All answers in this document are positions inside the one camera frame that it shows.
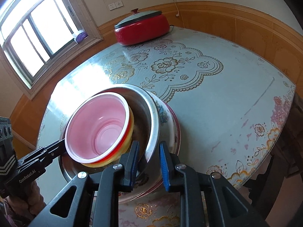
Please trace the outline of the red plastic bowl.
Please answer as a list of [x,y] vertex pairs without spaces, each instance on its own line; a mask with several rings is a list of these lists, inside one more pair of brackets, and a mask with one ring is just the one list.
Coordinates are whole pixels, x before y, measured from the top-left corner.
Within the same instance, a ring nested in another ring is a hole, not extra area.
[[114,92],[97,94],[73,113],[65,131],[68,155],[78,163],[94,163],[110,154],[125,135],[129,105]]

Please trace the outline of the yellow plastic bowl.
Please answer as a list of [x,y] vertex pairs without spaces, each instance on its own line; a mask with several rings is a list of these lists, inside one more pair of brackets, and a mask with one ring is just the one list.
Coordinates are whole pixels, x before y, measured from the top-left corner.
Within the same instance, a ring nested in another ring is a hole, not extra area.
[[111,162],[116,161],[121,157],[122,154],[126,153],[130,147],[132,135],[134,131],[134,114],[129,108],[129,124],[127,126],[126,132],[122,140],[119,142],[116,148],[110,152],[105,158],[94,162],[94,163],[83,163],[84,166],[89,168],[100,168],[106,165],[109,165]]

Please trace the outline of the white wall socket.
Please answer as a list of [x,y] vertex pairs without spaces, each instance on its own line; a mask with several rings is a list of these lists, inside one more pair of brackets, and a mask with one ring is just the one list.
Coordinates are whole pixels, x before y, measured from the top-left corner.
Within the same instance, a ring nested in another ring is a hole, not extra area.
[[122,1],[117,1],[108,5],[110,11],[123,7],[124,4]]

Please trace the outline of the purple cloth on windowsill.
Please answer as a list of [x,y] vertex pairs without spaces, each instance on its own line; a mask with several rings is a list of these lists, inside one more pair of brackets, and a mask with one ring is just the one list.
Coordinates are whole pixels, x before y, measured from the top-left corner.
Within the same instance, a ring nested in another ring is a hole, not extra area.
[[88,37],[88,34],[84,30],[79,30],[79,31],[73,33],[72,36],[73,36],[74,41],[79,44],[79,43],[83,42],[83,40],[85,38]]

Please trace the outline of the window with metal frame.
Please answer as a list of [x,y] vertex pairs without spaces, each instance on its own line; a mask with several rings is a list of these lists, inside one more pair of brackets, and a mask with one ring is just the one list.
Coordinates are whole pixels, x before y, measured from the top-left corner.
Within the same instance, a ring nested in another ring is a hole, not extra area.
[[[88,37],[78,44],[79,30]],[[83,0],[1,0],[2,61],[29,98],[101,40]]]

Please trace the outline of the wooden chair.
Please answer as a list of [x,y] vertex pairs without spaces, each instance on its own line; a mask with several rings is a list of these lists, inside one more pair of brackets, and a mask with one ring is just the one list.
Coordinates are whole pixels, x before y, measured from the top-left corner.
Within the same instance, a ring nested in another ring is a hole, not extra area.
[[251,205],[265,219],[270,213],[285,178],[302,175],[302,98],[296,93],[288,119],[270,152],[264,173],[245,184]]

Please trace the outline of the stainless steel bowl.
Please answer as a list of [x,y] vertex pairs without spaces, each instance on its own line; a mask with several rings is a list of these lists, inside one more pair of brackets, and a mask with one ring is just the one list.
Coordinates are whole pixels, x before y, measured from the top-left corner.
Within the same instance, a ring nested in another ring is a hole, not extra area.
[[[148,163],[152,160],[158,145],[160,134],[160,117],[154,99],[147,91],[129,84],[118,84],[104,89],[105,92],[115,92],[122,95],[134,115],[134,131],[132,140],[140,143],[140,157],[137,167],[137,177],[145,173]],[[108,166],[89,168],[74,161],[67,153],[59,157],[59,166],[67,182],[80,171],[93,174],[103,171]]]

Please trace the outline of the red electric cooking pot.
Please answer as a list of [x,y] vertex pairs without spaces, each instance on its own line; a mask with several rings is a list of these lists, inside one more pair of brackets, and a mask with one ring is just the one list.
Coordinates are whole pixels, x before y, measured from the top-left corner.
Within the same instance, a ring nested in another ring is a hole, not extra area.
[[132,10],[132,15],[117,23],[114,29],[117,42],[122,46],[130,46],[165,35],[170,26],[162,11],[139,12],[137,8]]

